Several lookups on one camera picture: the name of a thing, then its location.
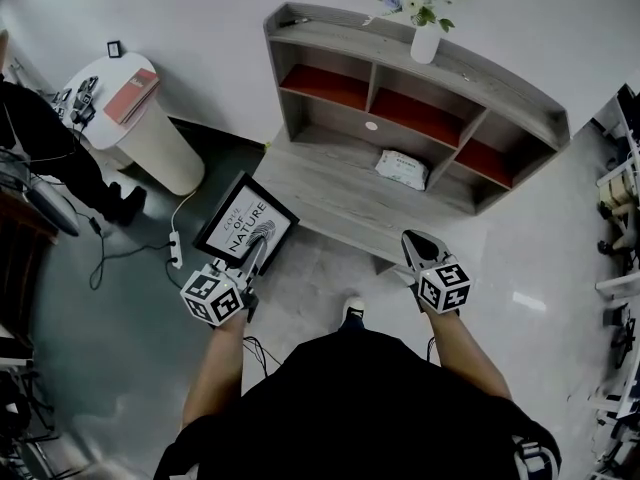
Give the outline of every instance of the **framed print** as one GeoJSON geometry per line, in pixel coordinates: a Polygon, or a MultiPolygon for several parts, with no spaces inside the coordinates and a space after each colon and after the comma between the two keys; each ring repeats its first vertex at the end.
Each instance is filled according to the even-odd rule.
{"type": "Polygon", "coordinates": [[[237,268],[260,237],[267,240],[263,274],[298,219],[246,172],[241,172],[222,199],[194,246],[237,268]]]}
{"type": "Polygon", "coordinates": [[[122,57],[122,48],[120,47],[120,41],[111,41],[107,43],[107,53],[112,59],[122,57]]]}

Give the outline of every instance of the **shoe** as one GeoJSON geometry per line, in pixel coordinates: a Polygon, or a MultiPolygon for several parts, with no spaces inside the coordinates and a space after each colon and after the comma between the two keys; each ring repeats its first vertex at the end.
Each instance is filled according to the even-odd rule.
{"type": "Polygon", "coordinates": [[[364,320],[364,310],[364,301],[360,297],[349,297],[342,309],[342,321],[344,322],[349,315],[354,315],[364,320]]]}
{"type": "Polygon", "coordinates": [[[120,184],[112,181],[111,185],[109,185],[109,194],[116,199],[120,199],[122,197],[121,193],[122,187],[120,186],[120,184]]]}
{"type": "Polygon", "coordinates": [[[115,181],[111,182],[111,185],[109,185],[109,201],[110,202],[108,205],[106,205],[106,208],[108,209],[108,211],[105,211],[103,213],[104,220],[106,220],[111,224],[113,224],[118,220],[118,213],[119,213],[118,209],[122,204],[122,198],[120,197],[121,192],[122,192],[122,188],[120,187],[120,184],[116,183],[115,181]]]}
{"type": "Polygon", "coordinates": [[[613,247],[611,246],[611,244],[608,244],[607,242],[600,240],[598,242],[598,252],[600,254],[604,254],[605,256],[611,256],[615,251],[613,250],[613,247]]]}
{"type": "Polygon", "coordinates": [[[136,213],[144,208],[146,199],[147,191],[145,189],[142,187],[134,188],[131,194],[122,201],[120,215],[118,215],[118,224],[125,227],[131,224],[136,213]]]}
{"type": "Polygon", "coordinates": [[[598,211],[600,212],[600,215],[604,220],[611,218],[611,216],[613,215],[611,209],[602,201],[600,201],[600,204],[598,205],[598,211]]]}

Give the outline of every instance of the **white sneaker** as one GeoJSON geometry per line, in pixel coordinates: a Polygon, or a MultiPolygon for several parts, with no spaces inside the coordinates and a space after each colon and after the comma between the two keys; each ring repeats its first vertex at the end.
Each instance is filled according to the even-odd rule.
{"type": "Polygon", "coordinates": [[[364,300],[360,297],[349,297],[342,308],[342,321],[344,322],[347,315],[355,315],[358,318],[364,320],[364,300]]]}

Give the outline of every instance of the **red book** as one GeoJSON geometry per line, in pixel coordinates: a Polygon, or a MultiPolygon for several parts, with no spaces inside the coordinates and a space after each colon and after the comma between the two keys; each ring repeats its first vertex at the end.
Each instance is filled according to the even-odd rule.
{"type": "Polygon", "coordinates": [[[105,113],[118,124],[126,123],[159,83],[156,73],[139,69],[105,105],[105,113]]]}

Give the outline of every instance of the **fingerprint illustration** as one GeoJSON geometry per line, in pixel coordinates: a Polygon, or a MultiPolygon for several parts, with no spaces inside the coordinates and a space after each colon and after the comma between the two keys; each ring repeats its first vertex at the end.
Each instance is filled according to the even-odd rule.
{"type": "Polygon", "coordinates": [[[275,234],[276,234],[276,225],[273,223],[272,220],[267,220],[262,224],[258,224],[256,226],[256,229],[254,229],[251,232],[251,235],[249,235],[249,240],[247,240],[247,247],[251,247],[262,236],[268,242],[273,238],[273,235],[275,234]]]}

